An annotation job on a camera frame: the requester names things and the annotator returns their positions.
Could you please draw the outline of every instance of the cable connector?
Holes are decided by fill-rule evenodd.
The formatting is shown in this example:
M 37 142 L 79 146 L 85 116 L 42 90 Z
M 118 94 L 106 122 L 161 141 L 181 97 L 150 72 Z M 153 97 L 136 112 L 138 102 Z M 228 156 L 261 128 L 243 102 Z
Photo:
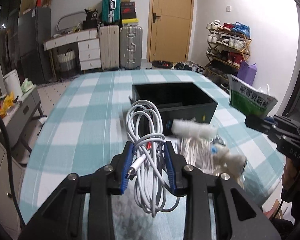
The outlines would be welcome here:
M 141 167 L 142 163 L 145 161 L 146 155 L 142 154 L 139 158 L 137 158 L 132 165 L 129 167 L 128 174 L 126 175 L 127 178 L 129 178 L 132 175 L 135 175 L 137 170 Z

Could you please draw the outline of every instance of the wooden door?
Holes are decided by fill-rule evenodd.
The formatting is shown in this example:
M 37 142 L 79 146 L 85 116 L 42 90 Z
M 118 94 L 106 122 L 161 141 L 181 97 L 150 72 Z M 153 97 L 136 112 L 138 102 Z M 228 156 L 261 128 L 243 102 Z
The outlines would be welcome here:
M 187 59 L 192 9 L 192 0 L 153 0 L 150 61 Z

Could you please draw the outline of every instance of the red sneaker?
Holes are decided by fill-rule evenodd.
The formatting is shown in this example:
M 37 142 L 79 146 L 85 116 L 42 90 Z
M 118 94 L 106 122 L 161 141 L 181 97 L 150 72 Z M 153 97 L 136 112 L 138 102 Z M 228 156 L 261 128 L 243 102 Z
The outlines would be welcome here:
M 231 29 L 234 27 L 235 25 L 234 24 L 232 24 L 232 23 L 224 23 L 223 24 L 223 29 L 225 30 L 225 31 L 231 31 Z
M 233 65 L 235 65 L 236 67 L 240 67 L 241 63 L 244 61 L 244 58 L 241 54 L 236 54 L 235 55 L 235 59 L 233 62 Z
M 228 63 L 233 64 L 234 62 L 234 53 L 230 52 L 228 57 Z

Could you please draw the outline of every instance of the silver suitcase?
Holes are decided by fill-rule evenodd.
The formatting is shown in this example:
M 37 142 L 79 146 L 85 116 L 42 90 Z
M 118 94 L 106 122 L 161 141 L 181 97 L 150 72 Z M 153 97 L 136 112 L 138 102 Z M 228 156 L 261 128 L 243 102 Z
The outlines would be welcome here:
M 142 27 L 124 26 L 120 28 L 120 67 L 136 69 L 141 66 Z
M 119 59 L 119 26 L 100 27 L 100 56 L 102 69 L 118 68 Z

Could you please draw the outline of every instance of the teal suitcase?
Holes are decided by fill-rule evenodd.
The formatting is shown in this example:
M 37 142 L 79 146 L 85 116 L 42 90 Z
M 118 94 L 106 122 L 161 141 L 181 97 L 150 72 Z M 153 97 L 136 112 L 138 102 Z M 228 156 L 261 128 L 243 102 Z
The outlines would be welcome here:
M 102 21 L 104 23 L 115 23 L 120 21 L 121 0 L 102 1 Z

